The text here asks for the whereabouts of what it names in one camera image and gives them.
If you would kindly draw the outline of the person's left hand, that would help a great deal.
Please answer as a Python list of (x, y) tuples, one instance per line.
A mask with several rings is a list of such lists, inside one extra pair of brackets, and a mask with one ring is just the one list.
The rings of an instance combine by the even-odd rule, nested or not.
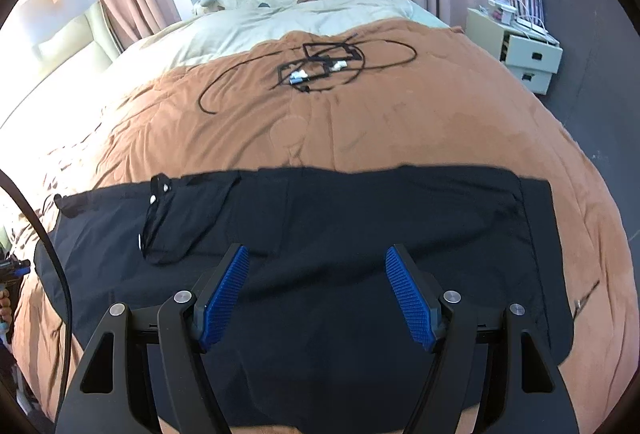
[(0, 317), (1, 323), (6, 327), (12, 322), (13, 312), (11, 307), (10, 292), (6, 289), (0, 290)]

